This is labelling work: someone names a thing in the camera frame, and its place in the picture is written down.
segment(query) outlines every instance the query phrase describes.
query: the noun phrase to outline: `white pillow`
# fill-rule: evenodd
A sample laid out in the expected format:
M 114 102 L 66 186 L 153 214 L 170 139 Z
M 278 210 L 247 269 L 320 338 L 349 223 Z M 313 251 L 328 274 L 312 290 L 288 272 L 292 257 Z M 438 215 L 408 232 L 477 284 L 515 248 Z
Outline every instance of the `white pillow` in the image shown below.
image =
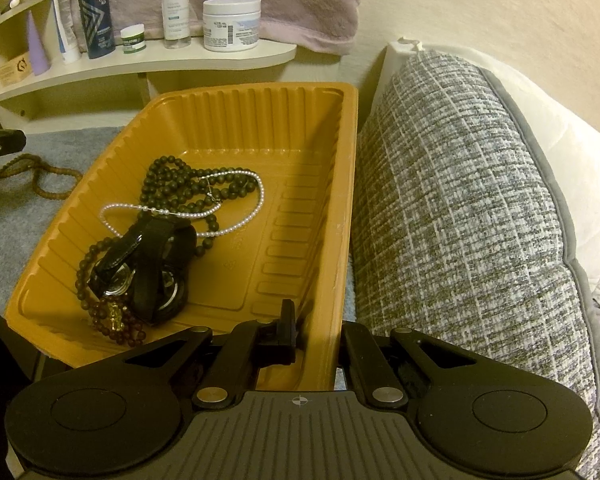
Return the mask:
M 512 67 L 472 48 L 426 45 L 490 70 L 527 120 L 564 194 L 576 257 L 600 304 L 600 133 Z

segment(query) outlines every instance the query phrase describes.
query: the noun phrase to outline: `metal screw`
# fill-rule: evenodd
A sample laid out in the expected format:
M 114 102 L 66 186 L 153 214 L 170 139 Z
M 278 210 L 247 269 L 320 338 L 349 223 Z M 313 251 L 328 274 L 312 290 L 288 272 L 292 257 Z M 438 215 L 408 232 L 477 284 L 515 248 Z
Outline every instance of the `metal screw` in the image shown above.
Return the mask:
M 226 399 L 227 392 L 224 388 L 218 388 L 216 386 L 209 386 L 208 388 L 202 388 L 198 392 L 198 398 L 202 402 L 222 402 Z
M 375 400 L 379 400 L 380 402 L 398 402 L 404 397 L 398 388 L 393 388 L 392 386 L 376 388 L 372 395 Z

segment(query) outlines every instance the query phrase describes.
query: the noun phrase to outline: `product label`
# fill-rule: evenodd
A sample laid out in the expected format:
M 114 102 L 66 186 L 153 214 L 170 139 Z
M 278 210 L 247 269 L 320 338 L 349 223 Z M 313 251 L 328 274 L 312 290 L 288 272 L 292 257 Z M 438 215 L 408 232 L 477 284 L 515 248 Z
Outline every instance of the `product label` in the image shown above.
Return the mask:
M 190 36 L 189 0 L 162 0 L 162 23 L 165 40 Z
M 250 45 L 258 41 L 258 20 L 205 22 L 203 32 L 207 46 Z
M 131 38 L 122 38 L 122 45 L 122 49 L 125 54 L 138 52 L 139 50 L 146 48 L 144 34 L 138 34 L 137 36 L 132 36 Z
M 99 9 L 83 0 L 79 3 L 82 28 L 88 48 L 97 47 L 104 50 L 112 48 L 114 39 L 109 14 L 105 9 Z
M 64 34 L 67 38 L 67 42 L 69 44 L 75 43 L 75 34 L 74 30 L 72 29 L 74 25 L 74 19 L 71 16 L 70 0 L 58 0 L 58 4 L 56 5 L 56 12 L 58 14 L 56 18 L 56 23 L 58 24 L 58 27 L 64 28 Z

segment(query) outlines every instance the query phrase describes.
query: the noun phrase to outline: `orange plastic tray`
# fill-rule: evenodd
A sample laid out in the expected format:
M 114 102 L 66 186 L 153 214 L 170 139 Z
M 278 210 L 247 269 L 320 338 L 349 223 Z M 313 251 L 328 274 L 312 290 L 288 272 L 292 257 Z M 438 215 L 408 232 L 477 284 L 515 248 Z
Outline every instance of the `orange plastic tray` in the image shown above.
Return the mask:
M 103 205 L 137 203 L 148 166 L 176 155 L 192 168 L 241 166 L 265 186 L 250 224 L 216 239 L 189 267 L 183 311 L 148 340 L 194 325 L 230 332 L 279 315 L 283 298 L 302 320 L 296 364 L 261 370 L 262 389 L 333 387 L 342 322 L 353 192 L 358 96 L 339 83 L 264 83 L 191 89 L 150 102 L 94 162 L 38 244 L 7 305 L 6 319 L 46 354 L 72 367 L 123 350 L 88 325 L 75 271 L 109 236 Z M 227 201 L 221 228 L 247 215 L 257 193 Z M 124 232 L 132 211 L 111 212 Z M 205 221 L 194 226 L 206 230 Z

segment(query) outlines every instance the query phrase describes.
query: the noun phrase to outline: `white shelf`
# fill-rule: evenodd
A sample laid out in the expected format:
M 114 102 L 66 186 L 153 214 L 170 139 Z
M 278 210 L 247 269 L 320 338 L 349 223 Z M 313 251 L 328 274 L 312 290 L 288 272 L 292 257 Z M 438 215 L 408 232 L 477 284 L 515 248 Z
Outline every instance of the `white shelf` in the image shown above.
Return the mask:
M 206 50 L 202 38 L 191 38 L 191 45 L 173 50 L 165 48 L 162 40 L 146 43 L 146 49 L 134 54 L 124 54 L 118 46 L 115 52 L 97 59 L 82 54 L 81 59 L 68 65 L 61 58 L 54 59 L 51 68 L 39 76 L 31 74 L 7 87 L 0 84 L 0 101 L 96 77 L 166 70 L 250 70 L 283 64 L 296 56 L 294 44 L 268 40 L 260 40 L 251 50 L 227 53 Z
M 8 19 L 17 16 L 21 12 L 30 9 L 31 7 L 37 5 L 40 2 L 44 2 L 45 0 L 26 0 L 18 4 L 14 9 L 7 10 L 4 14 L 0 15 L 0 24 L 6 22 Z

